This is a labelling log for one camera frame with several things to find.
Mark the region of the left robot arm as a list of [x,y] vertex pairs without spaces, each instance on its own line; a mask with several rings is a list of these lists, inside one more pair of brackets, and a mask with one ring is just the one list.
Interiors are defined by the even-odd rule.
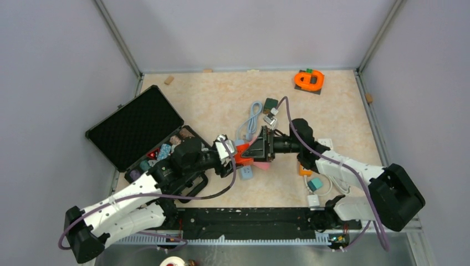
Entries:
[[219,135],[211,147],[197,137],[187,137],[176,145],[169,157],[156,162],[126,188],[94,205],[66,211],[64,231],[58,246],[72,251],[77,263],[88,263],[107,247],[139,231],[177,224],[172,201],[208,200],[230,188],[199,196],[199,190],[182,195],[185,187],[205,171],[214,169],[226,177],[236,173],[236,143]]

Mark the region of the wooden block at right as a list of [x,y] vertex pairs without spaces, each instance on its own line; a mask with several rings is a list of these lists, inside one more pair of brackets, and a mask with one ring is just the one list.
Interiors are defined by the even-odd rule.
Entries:
[[370,93],[365,94],[365,99],[366,99],[367,104],[371,104],[373,102],[373,97]]

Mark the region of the white plug adapter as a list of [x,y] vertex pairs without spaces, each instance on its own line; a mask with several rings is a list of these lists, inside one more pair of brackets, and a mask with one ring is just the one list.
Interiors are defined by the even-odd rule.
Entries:
[[318,195],[307,195],[306,198],[309,208],[319,208],[321,206]]

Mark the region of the pink triangular power strip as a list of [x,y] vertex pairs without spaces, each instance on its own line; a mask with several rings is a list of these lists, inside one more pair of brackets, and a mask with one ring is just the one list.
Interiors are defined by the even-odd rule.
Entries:
[[270,163],[269,162],[253,162],[253,166],[266,171],[270,168]]

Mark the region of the poker chip stack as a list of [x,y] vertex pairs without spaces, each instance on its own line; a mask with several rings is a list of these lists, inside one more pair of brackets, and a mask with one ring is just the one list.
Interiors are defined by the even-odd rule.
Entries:
[[157,155],[157,160],[161,161],[168,158],[171,154],[172,146],[169,144],[162,144]]

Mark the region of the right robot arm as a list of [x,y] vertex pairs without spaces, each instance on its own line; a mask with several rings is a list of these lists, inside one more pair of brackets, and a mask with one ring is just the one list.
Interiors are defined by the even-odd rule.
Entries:
[[369,220],[399,232],[426,205],[402,166],[396,163],[374,166],[342,156],[319,143],[306,120],[294,119],[292,123],[289,135],[276,134],[262,126],[258,137],[244,146],[240,158],[272,162],[276,154],[296,154],[305,169],[362,189],[362,197],[337,196],[333,200],[331,209],[325,213],[329,227],[340,228],[350,220]]

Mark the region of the light blue power strip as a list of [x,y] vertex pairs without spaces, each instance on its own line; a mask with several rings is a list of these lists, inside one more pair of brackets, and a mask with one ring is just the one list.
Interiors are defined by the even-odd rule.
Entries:
[[[239,145],[242,145],[242,144],[245,144],[246,142],[244,140],[236,140],[234,142],[236,144],[236,146],[239,146]],[[239,169],[239,173],[240,173],[240,179],[241,180],[250,180],[253,178],[253,171],[252,171],[252,167],[251,166],[243,166],[242,168]]]

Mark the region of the orange power strip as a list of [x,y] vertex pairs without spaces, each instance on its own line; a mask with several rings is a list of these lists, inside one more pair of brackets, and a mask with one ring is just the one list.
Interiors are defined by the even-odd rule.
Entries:
[[313,174],[312,170],[306,169],[302,165],[299,165],[298,175],[302,177],[309,177]]

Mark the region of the black poker chip case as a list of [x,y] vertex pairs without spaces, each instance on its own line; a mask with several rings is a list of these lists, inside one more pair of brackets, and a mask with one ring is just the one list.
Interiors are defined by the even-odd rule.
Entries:
[[86,131],[85,137],[125,174],[128,183],[158,161],[162,144],[171,145],[172,153],[184,139],[200,138],[156,85]]

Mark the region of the dark green cube adapter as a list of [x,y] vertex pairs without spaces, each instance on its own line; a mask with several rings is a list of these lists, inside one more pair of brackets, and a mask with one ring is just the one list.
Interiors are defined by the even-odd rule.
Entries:
[[272,108],[277,108],[278,100],[273,98],[266,98],[263,105],[263,114],[268,115],[271,112]]

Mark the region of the small wooden block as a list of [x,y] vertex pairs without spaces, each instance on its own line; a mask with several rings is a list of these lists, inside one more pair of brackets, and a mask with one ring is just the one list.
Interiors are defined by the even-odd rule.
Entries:
[[174,79],[175,79],[175,78],[174,78],[172,75],[169,75],[169,76],[165,79],[164,84],[165,84],[165,85],[170,85],[170,84],[174,81]]

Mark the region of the teal cube adapter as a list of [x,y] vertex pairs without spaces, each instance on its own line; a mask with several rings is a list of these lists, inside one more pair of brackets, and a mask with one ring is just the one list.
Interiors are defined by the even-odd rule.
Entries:
[[323,187],[323,183],[320,178],[313,178],[306,182],[307,188],[310,191],[315,192]]

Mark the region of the red cube socket adapter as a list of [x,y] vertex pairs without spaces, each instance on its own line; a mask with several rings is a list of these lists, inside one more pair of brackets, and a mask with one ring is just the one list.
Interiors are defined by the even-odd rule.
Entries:
[[237,166],[250,166],[253,165],[254,159],[243,157],[243,153],[250,147],[249,143],[236,145],[237,153],[234,156]]

